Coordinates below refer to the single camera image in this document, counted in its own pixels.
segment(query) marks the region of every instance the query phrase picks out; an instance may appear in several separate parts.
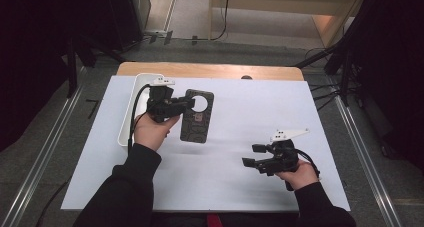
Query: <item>person's left hand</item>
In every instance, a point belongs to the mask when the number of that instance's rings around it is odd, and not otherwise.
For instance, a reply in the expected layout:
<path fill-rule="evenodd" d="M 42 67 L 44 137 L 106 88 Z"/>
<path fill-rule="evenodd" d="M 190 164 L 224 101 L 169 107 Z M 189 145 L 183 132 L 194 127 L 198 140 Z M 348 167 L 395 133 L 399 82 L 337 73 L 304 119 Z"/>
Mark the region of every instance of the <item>person's left hand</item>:
<path fill-rule="evenodd" d="M 144 114 L 134 130 L 134 142 L 157 151 L 169 130 L 178 122 L 180 116 L 174 116 L 162 123 L 155 122 L 148 113 Z"/>

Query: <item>gray carpet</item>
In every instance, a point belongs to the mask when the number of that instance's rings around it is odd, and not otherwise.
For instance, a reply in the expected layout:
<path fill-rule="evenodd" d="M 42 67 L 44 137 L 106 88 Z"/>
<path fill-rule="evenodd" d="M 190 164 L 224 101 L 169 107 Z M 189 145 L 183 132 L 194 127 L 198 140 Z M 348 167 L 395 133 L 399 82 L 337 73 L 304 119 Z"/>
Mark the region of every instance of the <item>gray carpet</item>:
<path fill-rule="evenodd" d="M 285 47 L 201 41 L 193 45 L 191 41 L 171 40 L 170 43 L 165 43 L 164 39 L 157 39 L 153 43 L 147 40 L 136 45 L 122 56 L 131 61 L 144 62 L 290 66 L 303 60 L 306 53 L 307 50 Z M 305 80 L 310 84 L 328 84 L 327 77 L 322 71 L 324 64 L 325 60 L 321 60 L 313 64 L 314 68 L 303 69 Z M 87 82 L 81 96 L 19 226 L 35 226 L 53 193 L 72 175 L 95 118 L 95 114 L 89 118 L 94 104 L 86 100 L 102 99 L 109 79 L 116 73 L 118 66 L 119 64 L 108 56 L 98 55 L 95 68 L 88 69 Z M 330 88 L 323 88 L 314 91 L 313 95 L 319 96 L 330 91 Z M 17 189 L 30 171 L 59 115 L 66 100 L 66 92 L 65 83 L 37 115 L 21 139 L 0 153 L 1 221 L 6 217 Z M 316 105 L 320 106 L 323 102 L 325 100 L 318 101 Z M 384 158 L 379 151 L 378 140 L 366 115 L 356 106 L 353 98 L 349 99 L 349 103 L 388 192 L 393 199 L 397 200 L 398 204 L 395 207 L 401 221 L 404 226 L 421 226 L 424 222 L 421 214 L 424 213 L 424 205 L 419 203 L 412 205 L 410 202 L 405 202 L 405 199 L 424 199 L 422 191 L 424 181 L 420 171 L 406 161 Z M 386 226 L 335 102 L 329 103 L 320 110 L 319 115 L 345 186 L 352 209 L 351 214 L 358 226 Z M 51 203 L 42 226 L 72 226 L 78 212 L 60 210 L 65 193 L 66 187 Z"/>

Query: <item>white plastic part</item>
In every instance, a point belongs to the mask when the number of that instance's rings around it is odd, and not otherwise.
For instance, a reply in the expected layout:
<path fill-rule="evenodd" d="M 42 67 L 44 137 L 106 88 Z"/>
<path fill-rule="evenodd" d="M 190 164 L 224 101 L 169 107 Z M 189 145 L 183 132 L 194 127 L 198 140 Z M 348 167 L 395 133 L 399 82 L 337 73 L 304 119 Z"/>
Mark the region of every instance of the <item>white plastic part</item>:
<path fill-rule="evenodd" d="M 309 129 L 303 130 L 277 130 L 271 137 L 271 142 L 289 140 L 299 135 L 309 133 Z"/>
<path fill-rule="evenodd" d="M 166 86 L 166 85 L 174 85 L 175 81 L 167 79 L 165 77 L 159 77 L 155 80 L 153 80 L 153 83 L 151 83 L 151 86 Z"/>

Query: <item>floor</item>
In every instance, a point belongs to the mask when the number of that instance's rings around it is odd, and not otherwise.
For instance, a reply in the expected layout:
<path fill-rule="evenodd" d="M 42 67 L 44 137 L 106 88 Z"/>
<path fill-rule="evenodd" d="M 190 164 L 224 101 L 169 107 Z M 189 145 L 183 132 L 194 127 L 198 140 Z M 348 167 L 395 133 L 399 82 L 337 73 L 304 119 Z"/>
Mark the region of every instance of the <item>floor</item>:
<path fill-rule="evenodd" d="M 162 1 L 165 11 L 152 10 L 147 29 L 157 32 L 160 37 L 169 33 L 172 39 L 159 38 L 147 40 L 122 55 L 134 61 L 169 61 L 197 63 L 228 63 L 246 65 L 290 66 L 322 50 L 318 32 L 311 16 L 287 13 L 265 13 L 258 11 L 228 11 L 227 31 L 218 41 L 192 43 L 193 36 L 207 38 L 206 0 L 166 0 Z M 214 10 L 213 36 L 219 36 L 223 29 L 221 10 Z M 338 75 L 326 76 L 321 59 L 302 69 L 305 80 L 311 85 L 324 85 L 337 81 Z M 118 63 L 107 56 L 99 55 L 96 68 L 82 69 L 79 75 L 81 90 L 75 101 L 73 111 L 64 118 L 64 127 L 59 138 L 52 141 L 54 148 L 49 153 L 50 161 L 45 163 L 42 176 L 33 190 L 29 190 L 29 202 L 23 206 L 23 212 L 15 216 L 13 225 L 3 222 L 8 216 L 22 183 L 31 173 L 37 162 L 37 156 L 51 140 L 50 131 L 55 128 L 57 116 L 67 105 L 67 86 L 64 84 L 50 102 L 31 123 L 22 138 L 0 153 L 0 221 L 2 226 L 35 226 L 40 219 L 47 202 L 58 188 L 72 175 L 78 162 L 85 140 L 95 119 L 95 103 L 101 102 L 110 76 L 116 73 Z M 331 92 L 329 87 L 313 91 L 314 96 Z M 326 99 L 317 101 L 322 106 Z M 385 158 L 380 150 L 379 141 L 366 114 L 358 107 L 354 96 L 349 97 L 348 112 L 353 116 L 354 125 L 360 133 L 356 143 L 352 141 L 355 133 L 349 131 L 346 119 L 340 114 L 346 108 L 333 101 L 319 111 L 328 142 L 339 174 L 346 189 L 351 206 L 351 214 L 358 226 L 421 226 L 424 222 L 424 179 L 420 170 L 402 159 Z M 372 160 L 371 166 L 362 161 L 361 147 Z M 369 170 L 375 169 L 377 178 L 369 176 Z M 373 181 L 381 181 L 383 189 L 373 189 Z M 381 206 L 381 193 L 386 191 L 392 206 Z M 46 209 L 42 226 L 71 226 L 78 212 L 60 210 L 65 189 L 52 198 Z M 394 209 L 394 216 L 382 214 L 385 209 Z"/>

